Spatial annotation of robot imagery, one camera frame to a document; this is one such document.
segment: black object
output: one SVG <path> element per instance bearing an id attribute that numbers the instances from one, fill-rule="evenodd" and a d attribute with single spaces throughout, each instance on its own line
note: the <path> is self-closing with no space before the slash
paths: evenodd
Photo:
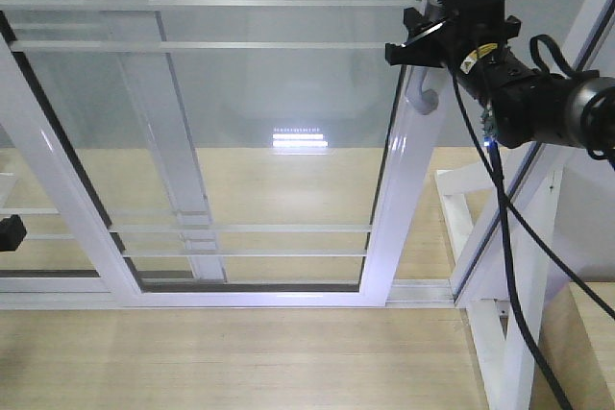
<path id="1" fill-rule="evenodd" d="M 484 108 L 485 135 L 508 148 L 535 140 L 604 153 L 594 158 L 615 158 L 615 92 L 607 91 L 615 88 L 615 79 L 573 70 L 548 36 L 532 39 L 538 68 L 528 68 L 507 45 L 519 34 L 521 21 L 504 19 L 504 0 L 430 1 L 442 17 L 431 21 L 406 9 L 408 40 L 386 44 L 389 64 L 453 69 Z M 547 45 L 564 75 L 550 72 L 539 43 Z"/>
<path id="2" fill-rule="evenodd" d="M 28 231 L 19 215 L 0 221 L 0 252 L 14 252 Z"/>

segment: glass panel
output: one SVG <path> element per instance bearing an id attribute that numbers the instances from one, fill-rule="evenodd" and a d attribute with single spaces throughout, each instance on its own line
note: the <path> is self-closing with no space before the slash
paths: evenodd
<path id="1" fill-rule="evenodd" d="M 169 222 L 168 197 L 117 57 L 67 53 L 28 58 L 112 220 Z M 147 210 L 152 216 L 141 219 Z"/>
<path id="2" fill-rule="evenodd" d="M 381 149 L 285 156 L 272 149 L 223 148 L 199 149 L 198 156 L 213 216 L 222 223 L 370 222 Z"/>
<path id="3" fill-rule="evenodd" d="M 218 236 L 229 283 L 240 282 L 345 282 L 358 283 L 363 263 L 366 233 L 296 233 L 296 232 L 223 232 Z M 190 275 L 190 262 L 178 256 L 182 249 L 172 243 L 132 242 L 125 238 L 126 254 L 137 253 L 132 261 L 141 277 L 148 281 L 181 278 Z M 276 256 L 240 256 L 241 253 L 275 253 Z M 326 252 L 352 254 L 328 255 Z M 148 253 L 173 254 L 168 257 L 147 257 Z M 284 256 L 321 253 L 322 256 Z"/>
<path id="4" fill-rule="evenodd" d="M 362 258 L 234 257 L 227 258 L 229 282 L 348 282 L 358 283 Z"/>
<path id="5" fill-rule="evenodd" d="M 15 208 L 30 210 L 28 214 L 9 211 Z M 0 271 L 94 269 L 79 244 L 70 238 L 63 218 L 54 211 L 47 194 L 0 127 L 0 218 L 13 213 L 20 214 L 28 234 L 15 252 L 0 253 Z"/>
<path id="6" fill-rule="evenodd" d="M 177 191 L 167 191 L 173 183 L 167 177 L 183 167 L 160 177 L 160 165 L 169 165 L 176 153 L 149 152 L 152 136 L 160 134 L 151 133 L 139 103 L 153 107 L 160 102 L 151 101 L 158 96 L 151 90 L 144 92 L 149 98 L 138 98 L 143 87 L 158 88 L 157 81 L 169 80 L 160 75 L 163 70 L 172 75 L 178 98 L 160 98 L 166 106 L 184 104 L 214 223 L 337 228 L 220 233 L 216 246 L 221 252 L 359 252 L 355 257 L 228 257 L 229 281 L 356 283 L 399 74 L 383 60 L 381 44 L 405 38 L 399 5 L 412 0 L 287 1 L 294 4 L 163 10 L 160 15 L 9 12 L 9 20 L 20 39 L 324 42 L 324 49 L 257 45 L 154 58 L 70 51 L 27 55 L 119 229 L 177 224 L 169 205 Z M 304 1 L 334 5 L 305 7 Z M 348 5 L 356 1 L 372 5 Z M 143 72 L 148 69 L 156 72 Z M 306 133 L 315 143 L 303 146 Z M 365 228 L 344 233 L 340 225 Z M 181 253 L 185 239 L 180 233 L 120 235 L 126 254 L 141 255 L 133 262 L 143 276 L 192 278 L 194 260 L 143 256 Z"/>
<path id="7" fill-rule="evenodd" d="M 435 185 L 435 172 L 453 170 L 479 160 L 474 147 L 440 147 L 433 151 L 423 192 L 416 207 L 412 227 L 407 235 L 395 278 L 451 276 L 455 261 Z M 490 190 L 477 192 L 473 200 L 468 201 L 471 210 L 476 213 L 475 216 L 479 213 L 490 192 Z"/>

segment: black cable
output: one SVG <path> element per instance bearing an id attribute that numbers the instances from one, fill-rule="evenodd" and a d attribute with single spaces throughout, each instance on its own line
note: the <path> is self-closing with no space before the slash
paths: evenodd
<path id="1" fill-rule="evenodd" d="M 491 178 L 493 182 L 494 175 L 493 170 L 491 169 L 491 165 L 489 165 L 489 161 L 487 160 L 486 155 L 482 151 L 482 147 L 480 146 L 479 140 L 477 139 L 474 130 L 472 129 L 472 123 L 470 122 L 470 117 L 468 116 L 468 112 L 463 105 L 463 100 L 461 99 L 461 92 L 459 91 L 459 83 L 457 81 L 457 77 L 455 74 L 455 70 L 449 68 L 449 72 L 451 72 L 453 78 L 453 89 L 455 91 L 455 97 L 457 99 L 457 103 L 459 106 L 459 111 L 461 112 L 461 117 L 463 118 L 463 122 L 472 138 L 472 143 L 474 144 L 477 152 L 479 153 L 480 160 L 484 165 L 487 174 Z M 544 253 L 551 259 L 551 261 L 566 275 L 570 278 L 572 282 L 574 282 L 590 299 L 592 299 L 611 319 L 615 321 L 615 309 L 613 309 L 606 301 L 604 301 L 594 290 L 592 290 L 589 285 L 587 285 L 577 274 L 570 269 L 564 263 L 551 248 L 545 243 L 544 240 L 536 233 L 536 231 L 529 225 L 529 223 L 525 220 L 525 218 L 521 215 L 521 212 L 517 209 L 514 203 L 510 200 L 508 195 L 505 196 L 506 206 L 510 209 L 512 214 L 515 216 L 519 224 L 526 230 L 529 236 L 536 242 L 538 247 L 542 249 Z"/>
<path id="2" fill-rule="evenodd" d="M 551 56 L 553 57 L 555 63 L 564 74 L 571 78 L 575 77 L 578 74 L 578 72 L 570 66 L 568 61 L 566 61 L 555 41 L 550 36 L 547 36 L 546 34 L 541 34 L 539 36 L 534 36 L 529 40 L 529 53 L 531 55 L 531 59 L 538 66 L 542 74 L 550 76 L 551 71 L 549 69 L 549 66 L 542 60 L 542 57 L 540 56 L 540 52 L 538 50 L 538 42 L 542 42 L 547 45 L 547 48 L 549 49 L 549 52 L 551 52 Z"/>
<path id="3" fill-rule="evenodd" d="M 553 370 L 549 366 L 547 359 L 542 354 L 536 341 L 529 331 L 528 323 L 523 314 L 519 294 L 517 293 L 517 283 L 515 280 L 514 260 L 512 257 L 512 246 L 510 244 L 510 226 L 508 224 L 508 210 L 506 209 L 506 193 L 504 190 L 504 171 L 502 169 L 502 160 L 500 159 L 500 150 L 498 143 L 491 140 L 488 146 L 489 157 L 491 159 L 491 167 L 494 174 L 494 183 L 498 192 L 498 209 L 500 215 L 500 224 L 502 227 L 502 247 L 504 249 L 504 268 L 506 272 L 506 286 L 508 288 L 508 297 L 510 298 L 510 308 L 514 314 L 515 321 L 519 327 L 519 332 L 523 337 L 529 352 L 531 353 L 536 365 L 545 376 L 549 383 L 549 387 L 553 391 L 553 395 L 559 406 L 564 410 L 572 410 L 573 406 L 566 397 L 566 393 L 562 389 L 559 381 L 555 377 Z"/>

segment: wooden floor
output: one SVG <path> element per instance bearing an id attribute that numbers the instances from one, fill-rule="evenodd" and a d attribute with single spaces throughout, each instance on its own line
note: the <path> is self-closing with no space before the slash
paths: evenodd
<path id="1" fill-rule="evenodd" d="M 0 408 L 487 408 L 453 309 L 5 311 Z"/>
<path id="2" fill-rule="evenodd" d="M 589 285 L 615 305 L 615 283 Z M 614 333 L 613 320 L 572 282 L 545 309 L 540 347 L 577 410 L 615 409 Z M 557 408 L 557 401 L 536 370 L 530 409 L 543 408 Z"/>

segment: yellow label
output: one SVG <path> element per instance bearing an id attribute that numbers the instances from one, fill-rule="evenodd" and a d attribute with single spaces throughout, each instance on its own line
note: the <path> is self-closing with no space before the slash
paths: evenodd
<path id="1" fill-rule="evenodd" d="M 489 55 L 491 52 L 498 48 L 497 43 L 485 43 L 479 47 L 478 57 L 477 50 L 472 50 L 472 53 L 465 57 L 465 60 L 461 62 L 461 72 L 464 74 L 470 74 L 470 71 L 474 67 L 474 65 L 484 56 Z"/>

